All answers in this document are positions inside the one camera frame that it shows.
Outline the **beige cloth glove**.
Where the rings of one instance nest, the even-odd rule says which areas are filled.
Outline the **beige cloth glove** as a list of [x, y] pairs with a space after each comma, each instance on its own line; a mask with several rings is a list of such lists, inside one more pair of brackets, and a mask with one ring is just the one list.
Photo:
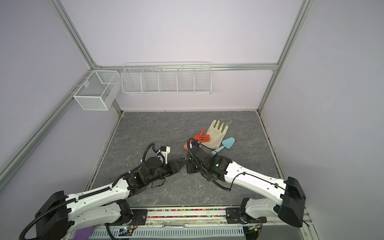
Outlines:
[[228, 129], [229, 126], [224, 122], [213, 120], [207, 131], [207, 135], [210, 136], [210, 140], [208, 142], [204, 142], [203, 145], [210, 149], [219, 148]]

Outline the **silver wrench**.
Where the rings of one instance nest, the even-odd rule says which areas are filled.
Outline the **silver wrench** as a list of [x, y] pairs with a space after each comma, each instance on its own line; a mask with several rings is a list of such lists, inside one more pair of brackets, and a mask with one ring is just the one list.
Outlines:
[[189, 228], [189, 226], [187, 224], [161, 224], [161, 229], [165, 229], [165, 228], [172, 228], [172, 229], [183, 229], [183, 230], [187, 230]]

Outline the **purple cloth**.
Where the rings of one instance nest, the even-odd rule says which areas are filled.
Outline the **purple cloth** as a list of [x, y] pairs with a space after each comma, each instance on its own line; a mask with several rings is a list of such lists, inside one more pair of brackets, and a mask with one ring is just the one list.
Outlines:
[[95, 227], [92, 226], [77, 230], [72, 240], [87, 240], [92, 235], [94, 228]]

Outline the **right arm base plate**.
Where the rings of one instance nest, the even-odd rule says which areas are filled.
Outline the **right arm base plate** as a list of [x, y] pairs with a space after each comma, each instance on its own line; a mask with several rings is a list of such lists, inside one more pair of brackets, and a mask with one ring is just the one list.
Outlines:
[[253, 218], [247, 215], [240, 208], [225, 208], [226, 220], [228, 224], [265, 224], [267, 223], [266, 217]]

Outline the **white mesh box basket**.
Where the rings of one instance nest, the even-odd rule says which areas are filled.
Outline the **white mesh box basket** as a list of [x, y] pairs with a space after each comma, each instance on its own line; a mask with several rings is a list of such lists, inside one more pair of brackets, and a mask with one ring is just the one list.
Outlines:
[[86, 111], [108, 111], [121, 89], [118, 71], [95, 70], [75, 92], [74, 98]]

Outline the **red rubber glove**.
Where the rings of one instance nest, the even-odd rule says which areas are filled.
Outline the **red rubber glove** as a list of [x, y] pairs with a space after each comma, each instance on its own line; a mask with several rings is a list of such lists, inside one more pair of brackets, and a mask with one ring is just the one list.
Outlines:
[[[195, 135], [193, 137], [193, 139], [195, 139], [196, 141], [200, 142], [200, 143], [206, 143], [206, 142], [209, 142], [211, 140], [211, 136], [208, 135], [208, 134], [205, 134], [205, 131], [206, 129], [203, 129], [200, 134], [198, 135]], [[187, 143], [185, 143], [185, 145], [183, 146], [183, 150], [188, 150], [188, 145]]]

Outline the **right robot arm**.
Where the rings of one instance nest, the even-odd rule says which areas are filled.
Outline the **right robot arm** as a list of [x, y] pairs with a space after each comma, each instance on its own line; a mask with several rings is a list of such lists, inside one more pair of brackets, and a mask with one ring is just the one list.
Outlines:
[[240, 207], [241, 216], [253, 219], [277, 216], [290, 226], [303, 226], [307, 197], [297, 179], [278, 179], [251, 171], [229, 158], [213, 157], [199, 146], [188, 150], [187, 159], [188, 166], [193, 168], [187, 171], [189, 174], [200, 173], [207, 181], [226, 191], [239, 185], [267, 198], [262, 204], [244, 199]]

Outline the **teal garden trowel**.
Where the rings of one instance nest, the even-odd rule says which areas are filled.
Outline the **teal garden trowel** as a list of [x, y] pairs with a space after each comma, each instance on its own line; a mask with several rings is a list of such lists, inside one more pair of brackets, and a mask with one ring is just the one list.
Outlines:
[[222, 146], [220, 146], [219, 148], [217, 148], [215, 150], [212, 150], [211, 155], [216, 156], [223, 149], [231, 149], [232, 146], [234, 145], [235, 141], [236, 140], [233, 137], [223, 140]]

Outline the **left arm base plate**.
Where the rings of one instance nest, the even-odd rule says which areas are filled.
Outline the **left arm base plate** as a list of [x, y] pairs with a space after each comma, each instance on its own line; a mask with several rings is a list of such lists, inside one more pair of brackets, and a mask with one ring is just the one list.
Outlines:
[[133, 226], [144, 226], [146, 224], [148, 215], [148, 209], [133, 209], [127, 213], [123, 213], [120, 218], [120, 224], [133, 225]]

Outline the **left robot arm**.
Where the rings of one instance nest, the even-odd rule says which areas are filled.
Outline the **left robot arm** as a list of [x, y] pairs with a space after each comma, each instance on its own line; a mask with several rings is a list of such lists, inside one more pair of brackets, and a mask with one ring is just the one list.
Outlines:
[[91, 226], [129, 223], [133, 213], [126, 199], [145, 191], [153, 182], [175, 175], [185, 163], [184, 157], [166, 163], [151, 157], [111, 184], [77, 194], [56, 192], [22, 230], [19, 239], [26, 239], [32, 227], [36, 228], [37, 240], [62, 240]]

